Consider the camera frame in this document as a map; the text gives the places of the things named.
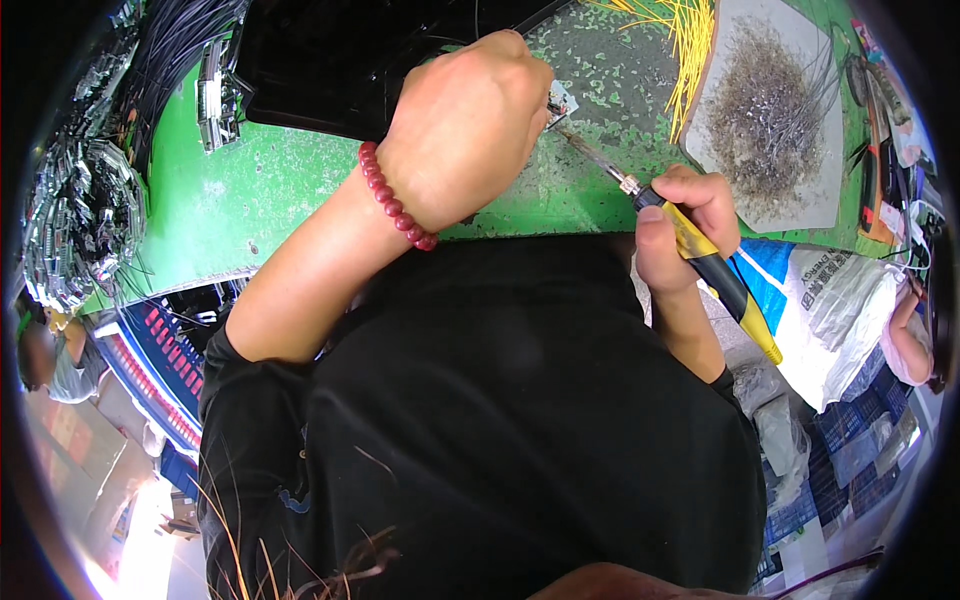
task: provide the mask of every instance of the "green workbench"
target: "green workbench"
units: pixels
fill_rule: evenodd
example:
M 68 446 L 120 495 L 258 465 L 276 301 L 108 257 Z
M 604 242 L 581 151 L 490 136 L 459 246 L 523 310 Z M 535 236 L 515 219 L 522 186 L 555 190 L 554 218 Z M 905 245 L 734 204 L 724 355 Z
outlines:
M 789 4 L 825 32 L 841 25 L 851 43 L 851 14 L 839 0 Z M 576 94 L 580 109 L 567 126 L 613 160 L 649 180 L 672 162 L 686 162 L 667 143 L 663 112 L 677 78 L 666 28 L 624 31 L 629 15 L 573 3 L 528 36 L 533 53 Z M 846 52 L 836 43 L 839 61 Z M 177 89 L 156 128 L 147 232 L 124 300 L 247 275 L 337 188 L 355 163 L 359 142 L 323 133 L 246 122 L 240 140 L 205 155 L 196 125 L 194 69 Z M 866 112 L 841 85 L 847 156 L 868 135 Z M 844 177 L 837 225 L 758 236 L 880 256 L 885 246 L 856 233 L 860 170 Z M 442 240 L 552 233 L 632 231 L 635 215 L 621 192 L 558 134 L 540 138 L 529 164 L 500 198 Z M 91 299 L 89 312 L 106 304 Z

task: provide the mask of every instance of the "small circuit board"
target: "small circuit board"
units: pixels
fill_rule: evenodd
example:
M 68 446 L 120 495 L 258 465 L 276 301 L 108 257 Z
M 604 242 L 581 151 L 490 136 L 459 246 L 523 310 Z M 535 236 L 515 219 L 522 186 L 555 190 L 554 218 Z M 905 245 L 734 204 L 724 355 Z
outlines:
M 570 116 L 580 105 L 577 104 L 577 99 L 573 97 L 573 94 L 567 92 L 566 89 L 560 85 L 560 82 L 553 80 L 547 95 L 546 107 L 550 111 L 550 120 L 543 130 L 549 132 L 554 126 Z

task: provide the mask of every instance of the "red beaded bracelet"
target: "red beaded bracelet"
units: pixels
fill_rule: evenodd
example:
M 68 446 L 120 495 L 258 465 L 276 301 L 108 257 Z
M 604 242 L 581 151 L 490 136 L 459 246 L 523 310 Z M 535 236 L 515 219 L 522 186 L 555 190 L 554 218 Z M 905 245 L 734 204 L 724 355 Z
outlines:
M 383 211 L 388 217 L 394 218 L 394 226 L 403 231 L 407 240 L 413 242 L 419 250 L 431 251 L 437 246 L 437 234 L 428 233 L 414 221 L 413 215 L 403 212 L 403 204 L 394 198 L 394 188 L 387 185 L 387 178 L 380 172 L 380 165 L 376 163 L 376 144 L 364 142 L 357 151 L 360 159 L 360 170 L 367 178 L 367 187 L 373 192 L 373 198 L 383 204 Z

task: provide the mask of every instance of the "white board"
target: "white board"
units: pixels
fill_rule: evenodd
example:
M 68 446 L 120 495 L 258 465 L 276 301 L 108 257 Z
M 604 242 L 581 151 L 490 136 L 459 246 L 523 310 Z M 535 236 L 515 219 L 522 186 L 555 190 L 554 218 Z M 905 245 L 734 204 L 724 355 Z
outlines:
M 813 23 L 780 0 L 721 0 L 717 2 L 714 50 L 700 100 L 694 108 L 692 120 L 684 137 L 687 154 L 700 163 L 706 171 L 721 171 L 712 150 L 708 129 L 709 110 L 716 97 L 717 88 L 723 80 L 728 57 L 733 50 L 733 41 L 743 19 L 763 22 L 779 38 L 784 49 L 797 58 L 798 64 L 814 61 L 817 51 L 828 43 L 828 35 Z M 836 76 L 836 64 L 830 62 L 831 78 Z M 832 228 L 836 225 L 837 207 L 840 204 L 840 182 L 843 177 L 843 114 L 840 99 L 828 111 L 821 127 L 823 139 L 821 164 L 816 177 L 801 180 L 789 198 L 749 199 L 738 201 L 734 188 L 733 199 L 738 203 L 737 214 L 750 229 L 757 233 L 799 228 Z M 784 210 L 774 211 L 776 216 L 764 211 L 751 211 L 741 207 L 758 202 L 780 202 Z

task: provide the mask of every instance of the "black clothing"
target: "black clothing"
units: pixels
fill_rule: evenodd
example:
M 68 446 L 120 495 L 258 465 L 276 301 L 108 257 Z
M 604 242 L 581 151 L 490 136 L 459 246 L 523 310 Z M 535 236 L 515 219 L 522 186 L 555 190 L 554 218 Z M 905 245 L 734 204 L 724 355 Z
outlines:
M 408 252 L 331 340 L 306 367 L 207 348 L 201 486 L 251 597 L 273 598 L 260 540 L 281 594 L 346 597 L 346 573 L 352 598 L 526 598 L 595 562 L 752 582 L 766 498 L 732 376 L 670 355 L 605 238 Z

